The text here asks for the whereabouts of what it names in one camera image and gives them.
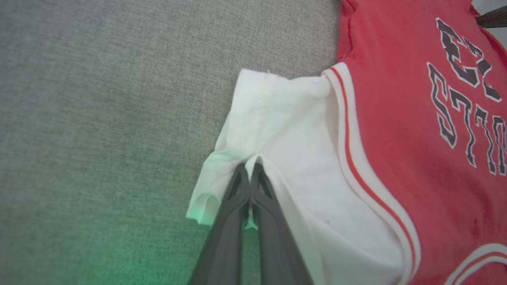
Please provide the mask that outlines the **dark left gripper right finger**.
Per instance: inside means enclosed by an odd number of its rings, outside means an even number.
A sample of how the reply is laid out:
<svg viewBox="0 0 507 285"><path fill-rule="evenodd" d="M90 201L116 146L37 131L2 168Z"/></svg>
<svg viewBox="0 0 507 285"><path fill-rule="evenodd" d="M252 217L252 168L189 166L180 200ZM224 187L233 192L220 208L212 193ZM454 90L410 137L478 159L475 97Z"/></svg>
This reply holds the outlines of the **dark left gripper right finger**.
<svg viewBox="0 0 507 285"><path fill-rule="evenodd" d="M253 220L259 234L263 285L313 285L264 167L255 163L251 178Z"/></svg>

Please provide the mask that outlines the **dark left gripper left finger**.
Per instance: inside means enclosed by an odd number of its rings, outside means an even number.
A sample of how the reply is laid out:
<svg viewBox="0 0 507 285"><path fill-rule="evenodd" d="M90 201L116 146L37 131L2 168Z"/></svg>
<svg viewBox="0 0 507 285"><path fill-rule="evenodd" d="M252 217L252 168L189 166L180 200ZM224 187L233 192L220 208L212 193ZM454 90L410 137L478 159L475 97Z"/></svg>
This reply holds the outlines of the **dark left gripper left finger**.
<svg viewBox="0 0 507 285"><path fill-rule="evenodd" d="M214 224L190 278L192 285L239 285L242 233L248 223L250 183L245 164L237 165Z"/></svg>

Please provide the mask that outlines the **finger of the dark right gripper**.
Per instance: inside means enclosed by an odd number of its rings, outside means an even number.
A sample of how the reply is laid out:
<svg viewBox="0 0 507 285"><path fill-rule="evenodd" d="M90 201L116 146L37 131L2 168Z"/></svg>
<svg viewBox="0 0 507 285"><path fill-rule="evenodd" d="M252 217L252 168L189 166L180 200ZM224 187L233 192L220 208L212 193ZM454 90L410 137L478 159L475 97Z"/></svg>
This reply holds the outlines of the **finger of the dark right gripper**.
<svg viewBox="0 0 507 285"><path fill-rule="evenodd" d="M483 28L507 27L507 6L497 8L477 17L477 24Z"/></svg>

